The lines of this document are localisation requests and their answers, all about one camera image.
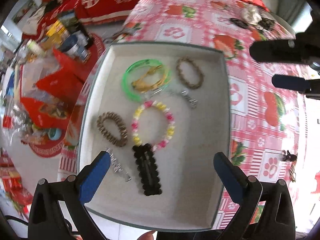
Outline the pink strawberry tablecloth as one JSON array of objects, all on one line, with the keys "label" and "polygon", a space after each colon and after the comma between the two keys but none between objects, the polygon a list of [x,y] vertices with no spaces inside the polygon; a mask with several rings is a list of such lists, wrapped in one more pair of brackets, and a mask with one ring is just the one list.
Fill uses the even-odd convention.
[{"label": "pink strawberry tablecloth", "polygon": [[[275,74],[300,76],[297,64],[258,63],[249,54],[253,42],[289,40],[276,24],[264,34],[241,29],[247,4],[239,0],[140,0],[125,21],[138,27],[131,37],[108,46],[89,74],[75,105],[61,152],[58,179],[77,174],[111,144],[97,118],[114,111],[125,122],[128,142],[114,155],[131,180],[109,170],[93,199],[92,213],[120,224],[165,231],[224,228],[239,205],[223,188],[213,167],[223,152],[245,175],[259,181],[285,181],[296,201],[306,154],[306,112],[301,94],[272,85]],[[127,68],[157,59],[171,70],[164,89],[134,102],[121,88]],[[181,92],[197,100],[191,108]],[[151,144],[162,194],[145,196],[133,146]],[[282,150],[297,155],[292,162]]]}]

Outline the dark patterned scrunchie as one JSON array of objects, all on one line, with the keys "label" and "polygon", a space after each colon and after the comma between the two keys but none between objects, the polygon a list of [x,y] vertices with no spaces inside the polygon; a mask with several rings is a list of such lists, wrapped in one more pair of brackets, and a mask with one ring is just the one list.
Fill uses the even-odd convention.
[{"label": "dark patterned scrunchie", "polygon": [[270,31],[274,28],[274,24],[275,24],[275,20],[262,17],[261,20],[257,23],[257,28],[259,30]]}]

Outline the black scalloped snap clip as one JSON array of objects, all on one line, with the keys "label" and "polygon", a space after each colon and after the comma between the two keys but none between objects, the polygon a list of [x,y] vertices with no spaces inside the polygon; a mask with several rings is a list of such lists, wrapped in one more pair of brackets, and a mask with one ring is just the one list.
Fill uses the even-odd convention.
[{"label": "black scalloped snap clip", "polygon": [[144,195],[155,196],[162,194],[153,146],[151,144],[135,145],[132,150]]}]

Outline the black oval hair clip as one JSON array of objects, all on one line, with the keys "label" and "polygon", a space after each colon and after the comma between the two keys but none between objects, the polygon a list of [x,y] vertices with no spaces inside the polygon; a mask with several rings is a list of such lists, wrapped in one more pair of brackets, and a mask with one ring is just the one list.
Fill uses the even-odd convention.
[{"label": "black oval hair clip", "polygon": [[248,23],[244,22],[243,20],[240,20],[238,18],[230,18],[229,21],[236,25],[237,27],[239,28],[242,28],[242,29],[249,29],[249,25]]}]

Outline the yellow snack package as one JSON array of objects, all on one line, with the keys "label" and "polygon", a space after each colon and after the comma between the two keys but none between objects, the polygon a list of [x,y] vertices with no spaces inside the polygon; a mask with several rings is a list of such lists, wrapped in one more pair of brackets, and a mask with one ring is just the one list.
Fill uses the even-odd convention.
[{"label": "yellow snack package", "polygon": [[57,20],[46,32],[47,39],[41,42],[40,45],[45,51],[52,48],[59,48],[69,36],[69,31],[60,20]]}]

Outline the striped small hair clip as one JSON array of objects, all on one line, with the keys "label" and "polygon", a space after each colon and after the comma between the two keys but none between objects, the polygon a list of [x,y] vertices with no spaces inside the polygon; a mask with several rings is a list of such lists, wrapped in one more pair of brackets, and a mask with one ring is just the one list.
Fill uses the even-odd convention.
[{"label": "striped small hair clip", "polygon": [[291,163],[290,168],[289,168],[290,181],[293,183],[296,182],[296,172],[295,172],[296,163],[297,163],[297,161],[293,161]]}]

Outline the red quilt with characters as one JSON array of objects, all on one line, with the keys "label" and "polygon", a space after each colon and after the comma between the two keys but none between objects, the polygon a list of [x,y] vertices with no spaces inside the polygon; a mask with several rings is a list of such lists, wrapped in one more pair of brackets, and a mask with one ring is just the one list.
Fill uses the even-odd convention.
[{"label": "red quilt with characters", "polygon": [[36,23],[35,34],[22,31],[23,39],[38,41],[43,38],[49,26],[56,22],[63,11],[74,10],[84,25],[103,24],[125,20],[139,0],[57,0],[58,6],[45,13]]}]

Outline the silver rhinestone hair pin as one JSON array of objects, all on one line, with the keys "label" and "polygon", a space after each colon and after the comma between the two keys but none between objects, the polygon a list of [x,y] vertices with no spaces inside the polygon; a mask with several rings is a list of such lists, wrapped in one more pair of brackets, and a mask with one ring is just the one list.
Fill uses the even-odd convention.
[{"label": "silver rhinestone hair pin", "polygon": [[185,100],[187,100],[187,102],[189,103],[189,106],[190,106],[191,108],[196,108],[196,106],[197,106],[197,100],[196,100],[195,98],[191,97],[191,96],[189,95],[189,92],[188,92],[188,91],[183,90],[183,91],[181,92],[181,96],[182,96],[183,98],[185,98]]}]

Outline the dark blue bottle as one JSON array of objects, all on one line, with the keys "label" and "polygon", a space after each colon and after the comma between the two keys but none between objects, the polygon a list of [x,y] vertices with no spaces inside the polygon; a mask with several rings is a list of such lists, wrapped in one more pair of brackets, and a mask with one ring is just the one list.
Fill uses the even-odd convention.
[{"label": "dark blue bottle", "polygon": [[67,54],[72,59],[86,62],[90,56],[89,47],[91,45],[91,38],[86,38],[83,34],[72,34],[59,46],[59,51]]}]

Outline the small black claw clip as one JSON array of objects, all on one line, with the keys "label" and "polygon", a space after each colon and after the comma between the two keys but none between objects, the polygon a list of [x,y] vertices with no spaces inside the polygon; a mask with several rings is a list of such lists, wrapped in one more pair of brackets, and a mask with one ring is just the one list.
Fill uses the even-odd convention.
[{"label": "small black claw clip", "polygon": [[289,150],[285,151],[285,150],[282,150],[282,159],[281,161],[289,161],[289,162],[294,162],[297,160],[297,155],[295,154],[291,154],[289,152]]}]

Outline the cream satin scrunchie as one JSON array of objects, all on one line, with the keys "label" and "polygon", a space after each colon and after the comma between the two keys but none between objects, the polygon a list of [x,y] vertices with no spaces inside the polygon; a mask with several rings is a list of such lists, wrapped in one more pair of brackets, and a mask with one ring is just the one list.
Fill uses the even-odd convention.
[{"label": "cream satin scrunchie", "polygon": [[257,25],[262,20],[258,7],[252,4],[241,11],[241,17],[246,23],[251,25]]}]

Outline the green translucent bangle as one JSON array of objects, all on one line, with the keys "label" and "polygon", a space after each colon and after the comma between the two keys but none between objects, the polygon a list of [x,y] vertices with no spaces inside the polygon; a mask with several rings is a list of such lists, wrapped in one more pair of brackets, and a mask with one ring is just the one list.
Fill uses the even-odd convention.
[{"label": "green translucent bangle", "polygon": [[[146,69],[138,79],[130,81],[130,76],[139,69]],[[147,83],[145,79],[148,76],[161,74],[158,81],[154,83]],[[156,92],[158,89],[164,89],[171,81],[171,70],[157,59],[143,59],[133,63],[123,74],[121,80],[121,88],[128,99],[134,102],[141,102],[144,100],[144,94]]]}]

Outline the silver star hair clip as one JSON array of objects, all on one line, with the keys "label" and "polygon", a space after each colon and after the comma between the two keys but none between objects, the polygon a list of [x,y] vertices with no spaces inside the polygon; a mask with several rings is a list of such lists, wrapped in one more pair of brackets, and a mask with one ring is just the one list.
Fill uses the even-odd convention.
[{"label": "silver star hair clip", "polygon": [[131,180],[131,176],[122,167],[121,163],[119,162],[119,160],[114,155],[113,150],[111,148],[106,148],[105,150],[110,156],[111,165],[113,167],[114,173],[119,175],[119,176],[121,176],[125,180],[125,182],[129,182]]}]

